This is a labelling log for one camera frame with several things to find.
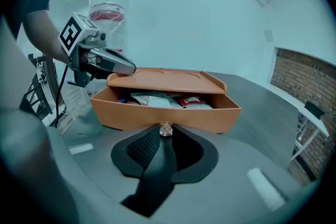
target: red snack package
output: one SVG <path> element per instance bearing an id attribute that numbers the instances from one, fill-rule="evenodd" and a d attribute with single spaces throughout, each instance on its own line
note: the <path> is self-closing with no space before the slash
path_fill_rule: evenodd
<path id="1" fill-rule="evenodd" d="M 185 107 L 190 104 L 202 104 L 205 103 L 201 97 L 178 97 L 178 102 L 181 106 Z"/>

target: open drawer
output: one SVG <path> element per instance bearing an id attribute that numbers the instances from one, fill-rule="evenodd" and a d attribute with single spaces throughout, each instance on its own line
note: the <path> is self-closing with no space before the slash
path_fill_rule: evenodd
<path id="1" fill-rule="evenodd" d="M 125 93 L 144 90 L 160 90 L 168 95 L 197 95 L 213 109 L 157 108 L 118 103 Z M 241 111 L 225 93 L 225 83 L 206 72 L 139 68 L 130 76 L 111 74 L 107 87 L 90 101 L 100 123 L 116 129 L 129 130 L 169 122 L 223 133 L 229 130 Z"/>

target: brick wall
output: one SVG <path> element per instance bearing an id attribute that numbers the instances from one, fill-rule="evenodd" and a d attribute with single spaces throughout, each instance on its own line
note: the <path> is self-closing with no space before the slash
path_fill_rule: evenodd
<path id="1" fill-rule="evenodd" d="M 320 178 L 336 143 L 336 67 L 314 57 L 279 49 L 271 84 L 303 103 L 314 103 L 325 113 L 321 120 L 330 137 L 319 133 L 300 155 L 315 177 Z M 302 143 L 313 130 L 313 127 L 308 128 Z"/>

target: person's arm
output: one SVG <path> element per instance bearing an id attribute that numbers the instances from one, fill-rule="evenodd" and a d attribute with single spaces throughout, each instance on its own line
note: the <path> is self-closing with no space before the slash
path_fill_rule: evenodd
<path id="1" fill-rule="evenodd" d="M 48 56 L 68 64 L 68 56 L 58 41 L 58 31 L 46 10 L 30 12 L 25 16 L 23 26 L 29 41 Z"/>

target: orange lid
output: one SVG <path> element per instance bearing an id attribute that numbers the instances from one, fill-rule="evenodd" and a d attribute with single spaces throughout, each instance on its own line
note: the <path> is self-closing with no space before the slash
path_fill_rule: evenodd
<path id="1" fill-rule="evenodd" d="M 226 93 L 226 84 L 207 72 L 161 68 L 137 68 L 132 75 L 113 73 L 107 86 L 197 93 Z"/>

